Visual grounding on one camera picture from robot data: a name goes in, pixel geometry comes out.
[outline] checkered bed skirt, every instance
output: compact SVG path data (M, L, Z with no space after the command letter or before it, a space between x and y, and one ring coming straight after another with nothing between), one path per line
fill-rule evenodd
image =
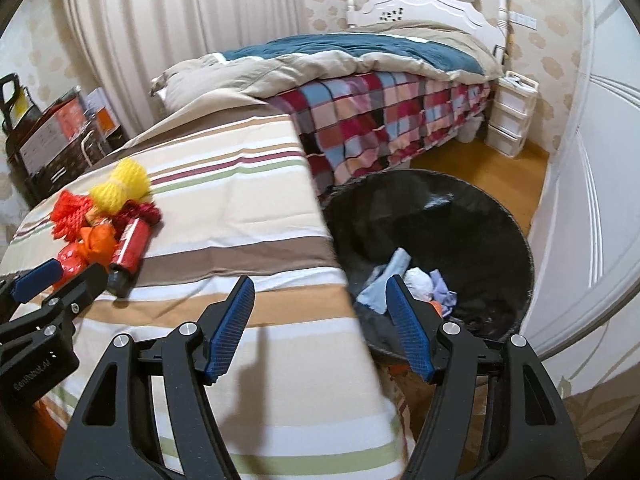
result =
M315 80L267 99L291 115L318 194L393 167L455 136L480 113L491 87L406 72Z

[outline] silver screw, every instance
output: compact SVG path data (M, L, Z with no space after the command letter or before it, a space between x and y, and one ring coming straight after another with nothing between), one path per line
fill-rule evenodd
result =
M129 336L127 334L120 334L115 337L113 340L113 345L118 348L122 348L129 342Z
M198 329L198 326L195 323L185 323L180 326L180 333L182 335L191 335Z
M511 336L511 342L519 347L523 347L527 345L527 339L520 334L513 334Z
M445 323L442 326L442 329L449 335L456 335L460 333L460 327L450 321L448 323Z

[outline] striped tablecloth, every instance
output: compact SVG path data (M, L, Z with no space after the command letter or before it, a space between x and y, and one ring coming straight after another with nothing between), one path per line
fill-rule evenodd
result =
M242 478L399 477L412 443L398 413L408 413L370 360L292 123L268 116L215 124L203 118L120 152L147 168L163 223L130 298L103 294L76 320L80 367L47 395L48 409L68 423L117 333L163 336L248 274L254 312L230 371L207 389ZM112 169L83 175L68 189L84 194ZM0 274L34 267L62 247L47 220L55 198L27 216ZM17 315L37 307L27 304ZM154 403L165 463L180 471L160 378Z

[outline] black laundry basket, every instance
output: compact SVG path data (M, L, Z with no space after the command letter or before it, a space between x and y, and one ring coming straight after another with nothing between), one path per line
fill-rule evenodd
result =
M428 170L391 170L351 180L324 202L324 219L374 357L405 361L388 314L356 303L373 269L397 248L411 267L439 269L458 294L452 317L473 334L505 341L529 307L534 267L513 216L481 189Z

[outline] headboard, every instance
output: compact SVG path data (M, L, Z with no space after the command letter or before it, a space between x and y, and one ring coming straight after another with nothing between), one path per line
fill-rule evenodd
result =
M347 0L349 27L399 20L432 20L459 28L482 41L499 63L507 45L508 0L498 2L498 25L494 27L472 4L476 0L367 0L356 10Z

